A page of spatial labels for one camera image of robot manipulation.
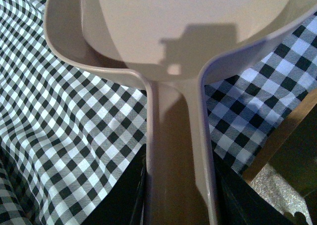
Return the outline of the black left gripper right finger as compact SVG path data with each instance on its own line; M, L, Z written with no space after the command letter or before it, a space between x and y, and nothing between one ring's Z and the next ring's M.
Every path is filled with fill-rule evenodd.
M224 225L291 225L223 159L214 159L216 184Z

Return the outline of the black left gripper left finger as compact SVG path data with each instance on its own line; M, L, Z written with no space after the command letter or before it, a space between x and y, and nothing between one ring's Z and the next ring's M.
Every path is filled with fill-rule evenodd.
M110 193L87 217L88 225L142 225L146 145L142 145Z

